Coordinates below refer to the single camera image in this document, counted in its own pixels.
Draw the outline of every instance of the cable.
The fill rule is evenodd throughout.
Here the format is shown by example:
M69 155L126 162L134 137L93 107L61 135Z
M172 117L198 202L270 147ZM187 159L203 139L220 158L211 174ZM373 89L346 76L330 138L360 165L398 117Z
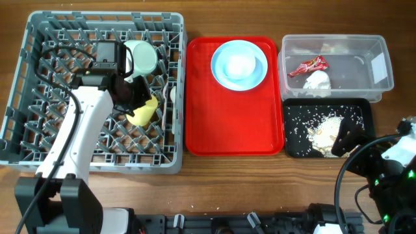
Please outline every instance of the cable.
M47 79L43 78L42 75L39 74L38 72L38 67L39 67L39 60L41 58L43 58L45 55L47 55L49 52L57 50L57 49L72 49L72 50L76 50L78 52L82 52L84 53L86 56L90 57L92 60L95 60L94 56L92 56L91 54L87 53L86 51L82 50L82 49L78 49L76 47L72 47L72 46L57 46L51 49L47 49L45 50L39 57L38 60L36 60L36 62L34 63L33 69L34 69L34 74L43 82L49 84L50 86L54 87L54 88L59 88L61 90L63 90L66 94L68 94L74 104L75 104L75 118L73 120L72 126L71 126L71 130L70 133L68 134L68 137L62 147L62 151L59 153L59 156L57 158L57 161L55 162L54 166L52 167L51 172L49 173L48 177L46 178L46 180L44 181L43 185L39 188L39 191L36 193L36 195L34 196L33 200L31 201L31 203L29 204L29 206L27 207L25 214L22 216L17 228L16 228L16 232L15 234L19 234L21 232L21 230L23 229L23 226L26 223L26 219L29 217L30 213L32 212L34 206L36 205L36 203L38 202L38 200L40 199L40 196L45 192L47 185L49 184L49 182L51 181L52 177L55 175L55 173L58 170L58 167L62 164L62 159L66 153L66 150L68 149L68 146L70 145L70 142L72 140L73 134L75 133L75 130L77 128L77 124L78 124L78 120L79 120L79 103L77 98L75 97L75 95L69 91L67 88L64 88L63 86L60 86L59 84L53 83L52 81L48 81Z
M357 151L357 153L355 153L354 155L347 158L347 160L344 162L343 166L341 167L341 169L338 173L337 181L336 181L336 184L335 184L335 192L334 192L334 195L333 195L334 204L335 204L335 212L337 213L338 223L339 223L339 226L341 227L341 231L343 232L343 234L348 234L348 232L346 231L345 224L343 223L343 220L341 218L341 212L342 211L341 211L341 208L339 207L339 192L340 192L340 189L341 189L341 181L343 180L343 176L344 176L344 173L345 173L346 169L350 166L352 161L355 158L357 158L361 153L363 153L363 151L365 151L367 148L369 148L369 147L371 147L371 146L373 146L377 143L380 143L380 142L383 142L383 141L386 141L386 140L391 140L391 139L398 138L398 137L403 137L403 136L406 136L406 135L407 135L407 133L406 134L399 133L399 134L395 134L395 135L383 136L383 137L380 137L376 140L373 140L372 142L369 142L368 144L364 145L361 149L359 149Z
M362 191L362 190L365 190L365 189L368 189L370 187L370 185L364 185L364 186L362 186L361 188L359 188L358 190L357 190L357 192L356 192L356 195L354 195L354 199L355 199L355 201L356 201L356 205L357 205L357 207L358 207L358 209L359 209L359 211L361 212L361 214L363 214L363 216L364 216L364 218L370 223L370 224L383 224L383 221L381 221L381 220L379 220L379 221L372 221L365 213L364 213L364 211L361 209L361 207L359 206L359 204L358 204L358 194Z
M394 234L396 229L396 223L399 218L403 218L405 216L414 216L416 217L416 211L410 208L404 208L400 210L396 215L391 219L389 225L389 234Z

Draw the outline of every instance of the red tray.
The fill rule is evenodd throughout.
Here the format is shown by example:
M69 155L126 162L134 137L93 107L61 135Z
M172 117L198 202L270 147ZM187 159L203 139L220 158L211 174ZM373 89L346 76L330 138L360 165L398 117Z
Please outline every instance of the red tray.
M211 72L215 50L230 40L246 40L266 55L268 71L257 87L232 91ZM188 45L185 140L199 156L273 155L283 148L278 53L262 36L201 37Z

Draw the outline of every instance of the clear plastic container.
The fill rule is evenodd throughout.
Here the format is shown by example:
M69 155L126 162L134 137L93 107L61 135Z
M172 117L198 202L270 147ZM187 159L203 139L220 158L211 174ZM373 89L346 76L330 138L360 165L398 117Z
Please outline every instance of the clear plastic container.
M290 78L302 62L323 55L330 65L324 70L331 89L305 89L312 74ZM381 100L394 87L391 61L385 40L378 35L286 35L279 53L281 98L366 98Z

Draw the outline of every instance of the light blue plate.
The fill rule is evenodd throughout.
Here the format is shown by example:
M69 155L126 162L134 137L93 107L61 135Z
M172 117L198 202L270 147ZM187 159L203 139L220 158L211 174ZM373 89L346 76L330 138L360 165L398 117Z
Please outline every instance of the light blue plate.
M251 75L244 79L230 79L224 74L224 63L221 63L220 54L229 46L238 46L246 49L255 56L255 68ZM267 74L267 58L259 47L244 40L233 40L222 44L211 59L211 71L215 79L224 87L234 91L250 90L263 81Z

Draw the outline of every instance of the white mug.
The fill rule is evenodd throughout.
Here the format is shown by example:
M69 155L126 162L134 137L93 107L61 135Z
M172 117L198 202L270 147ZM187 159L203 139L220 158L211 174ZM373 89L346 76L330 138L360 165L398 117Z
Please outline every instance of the white mug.
M133 82L134 77L137 77L138 75L146 76L156 69L157 54L155 48L151 44L142 40L128 40L124 42L124 44L131 50L135 62L133 74L126 78L126 81ZM131 65L131 55L130 52L127 51L125 58L125 72L131 70Z

